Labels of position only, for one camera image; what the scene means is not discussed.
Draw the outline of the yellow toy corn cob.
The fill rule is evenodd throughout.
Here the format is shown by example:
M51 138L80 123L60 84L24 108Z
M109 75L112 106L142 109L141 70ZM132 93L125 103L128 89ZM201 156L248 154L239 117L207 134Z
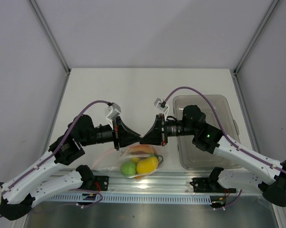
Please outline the yellow toy corn cob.
M138 163L140 161L140 158L134 157L131 159L134 163Z

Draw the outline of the clear pink zip top bag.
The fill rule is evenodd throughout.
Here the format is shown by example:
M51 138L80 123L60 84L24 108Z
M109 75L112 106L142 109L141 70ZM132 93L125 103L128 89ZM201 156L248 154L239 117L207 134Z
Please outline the clear pink zip top bag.
M109 177L140 179L162 168L166 159L167 152L162 147L136 143L103 153L91 168Z

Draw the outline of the yellow toy mango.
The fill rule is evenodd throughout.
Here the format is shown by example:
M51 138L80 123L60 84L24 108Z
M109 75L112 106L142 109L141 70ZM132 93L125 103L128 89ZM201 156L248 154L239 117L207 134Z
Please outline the yellow toy mango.
M153 172L158 168L158 158L155 156L140 160L136 165L138 174L146 174Z

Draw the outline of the green toy custard apple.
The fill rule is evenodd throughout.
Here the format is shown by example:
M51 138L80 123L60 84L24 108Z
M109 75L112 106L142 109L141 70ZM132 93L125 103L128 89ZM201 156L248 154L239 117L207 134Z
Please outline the green toy custard apple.
M136 163L133 161L126 161L120 167L121 173L126 176L134 176L136 174Z

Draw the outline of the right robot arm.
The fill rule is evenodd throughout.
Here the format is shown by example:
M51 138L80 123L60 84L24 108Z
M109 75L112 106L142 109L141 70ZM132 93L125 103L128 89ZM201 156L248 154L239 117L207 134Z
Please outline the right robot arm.
M245 169L232 171L215 167L208 178L192 180L195 192L246 190L286 207L286 160L278 161L246 149L223 130L208 124L206 115L196 105L186 106L181 120L166 120L163 114L157 115L140 144L165 146L169 137L189 135L193 136L192 144L199 150L231 160Z

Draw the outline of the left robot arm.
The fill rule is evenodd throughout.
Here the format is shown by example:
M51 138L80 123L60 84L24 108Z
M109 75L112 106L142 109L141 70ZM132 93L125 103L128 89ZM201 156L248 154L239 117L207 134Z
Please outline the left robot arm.
M140 135L129 129L120 117L113 123L113 126L94 127L90 116L76 117L65 134L34 164L12 180L0 182L0 218L17 220L44 200L68 190L93 190L95 177L87 165L80 165L52 181L47 179L83 156L85 146L114 143L114 147L120 149L141 140Z

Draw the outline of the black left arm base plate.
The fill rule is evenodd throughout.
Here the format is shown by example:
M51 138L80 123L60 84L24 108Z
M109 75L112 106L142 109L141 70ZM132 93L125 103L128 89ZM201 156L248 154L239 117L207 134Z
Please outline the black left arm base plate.
M95 176L94 182L89 188L94 191L108 191L109 176Z

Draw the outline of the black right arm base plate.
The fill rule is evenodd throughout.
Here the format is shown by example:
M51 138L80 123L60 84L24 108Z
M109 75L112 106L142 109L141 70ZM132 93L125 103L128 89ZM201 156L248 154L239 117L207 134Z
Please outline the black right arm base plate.
M190 185L195 193L236 193L235 188L226 189L216 180L204 177L192 178Z

